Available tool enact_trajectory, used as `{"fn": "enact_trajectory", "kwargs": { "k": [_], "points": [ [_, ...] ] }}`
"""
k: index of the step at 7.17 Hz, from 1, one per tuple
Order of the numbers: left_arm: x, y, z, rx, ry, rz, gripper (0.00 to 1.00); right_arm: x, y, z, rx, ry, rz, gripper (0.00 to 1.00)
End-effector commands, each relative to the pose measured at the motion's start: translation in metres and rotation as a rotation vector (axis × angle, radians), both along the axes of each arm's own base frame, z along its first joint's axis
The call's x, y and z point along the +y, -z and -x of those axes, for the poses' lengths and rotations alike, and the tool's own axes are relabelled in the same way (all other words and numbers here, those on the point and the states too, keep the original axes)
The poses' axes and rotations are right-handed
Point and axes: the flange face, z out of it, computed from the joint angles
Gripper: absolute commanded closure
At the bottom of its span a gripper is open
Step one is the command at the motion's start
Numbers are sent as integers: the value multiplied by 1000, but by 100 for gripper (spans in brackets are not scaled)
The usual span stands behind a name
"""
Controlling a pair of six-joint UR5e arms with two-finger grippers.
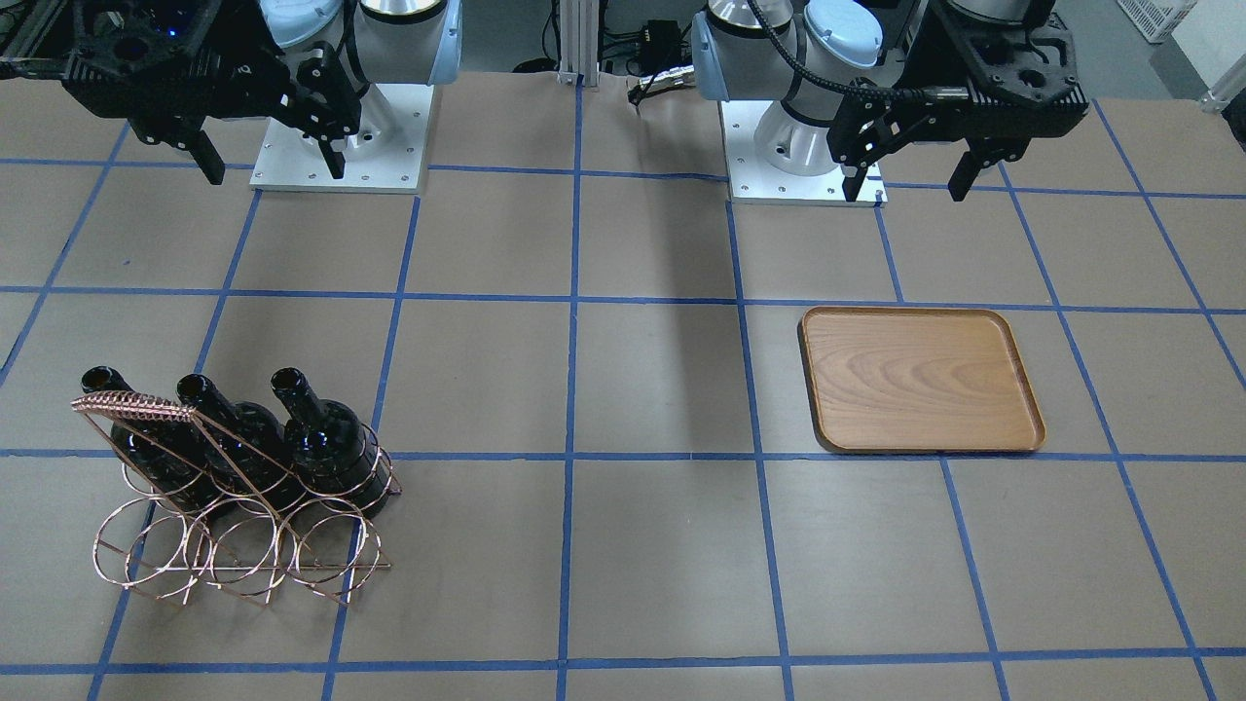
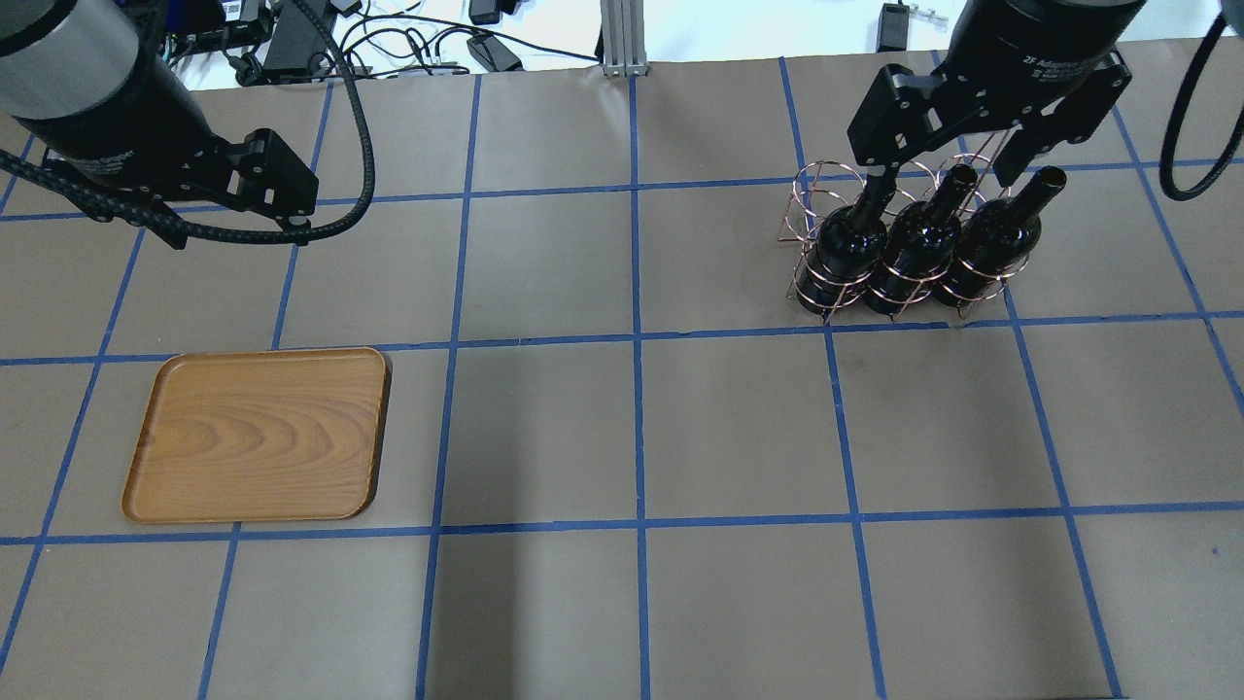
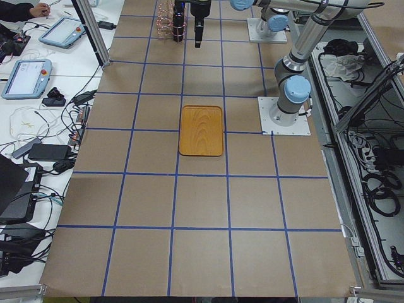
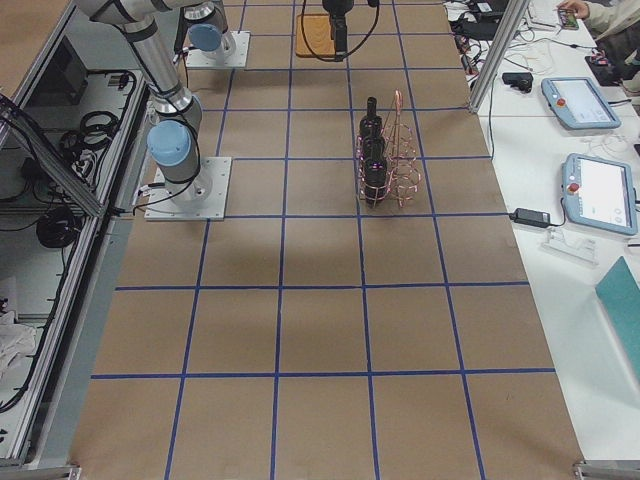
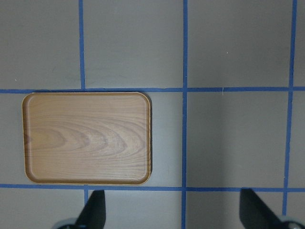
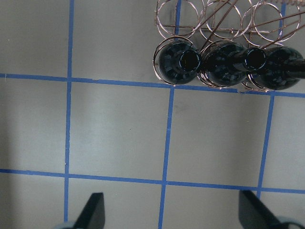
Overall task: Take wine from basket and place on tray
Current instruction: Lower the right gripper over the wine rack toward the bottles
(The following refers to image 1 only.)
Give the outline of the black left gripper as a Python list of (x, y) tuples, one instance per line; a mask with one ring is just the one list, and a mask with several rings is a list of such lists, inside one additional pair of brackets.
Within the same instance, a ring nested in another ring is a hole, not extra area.
[(947, 188), (954, 203), (1003, 156), (992, 138), (1057, 138), (1084, 120), (1072, 30), (1050, 1), (930, 1), (906, 59), (908, 88), (964, 88), (969, 97), (931, 105), (845, 93), (829, 126), (829, 154), (844, 174), (847, 203), (868, 168), (921, 136), (966, 139)]

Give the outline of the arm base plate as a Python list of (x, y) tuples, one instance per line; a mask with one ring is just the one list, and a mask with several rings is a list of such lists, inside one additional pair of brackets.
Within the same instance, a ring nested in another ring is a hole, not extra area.
[(361, 100), (361, 132), (334, 143), (346, 157), (338, 179), (310, 138), (270, 120), (249, 186), (265, 192), (421, 195), (437, 97), (434, 86), (371, 85)]
[(743, 204), (881, 207), (888, 200), (871, 166), (854, 200), (829, 154), (827, 129), (795, 120), (778, 101), (719, 103), (730, 200)]

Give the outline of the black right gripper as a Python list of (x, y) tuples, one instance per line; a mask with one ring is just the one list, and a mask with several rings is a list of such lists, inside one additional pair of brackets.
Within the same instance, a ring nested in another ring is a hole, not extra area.
[(293, 77), (257, 1), (19, 1), (2, 12), (2, 77), (54, 81), (143, 144), (189, 156), (211, 186), (224, 161), (206, 120), (267, 117), (316, 143), (360, 133), (363, 106), (331, 44), (314, 44)]

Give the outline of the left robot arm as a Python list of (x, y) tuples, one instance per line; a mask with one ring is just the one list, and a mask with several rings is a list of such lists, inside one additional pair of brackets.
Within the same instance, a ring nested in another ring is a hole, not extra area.
[(711, 1), (690, 44), (736, 203), (880, 207), (880, 161), (962, 142), (959, 203), (1090, 106), (1050, 1)]

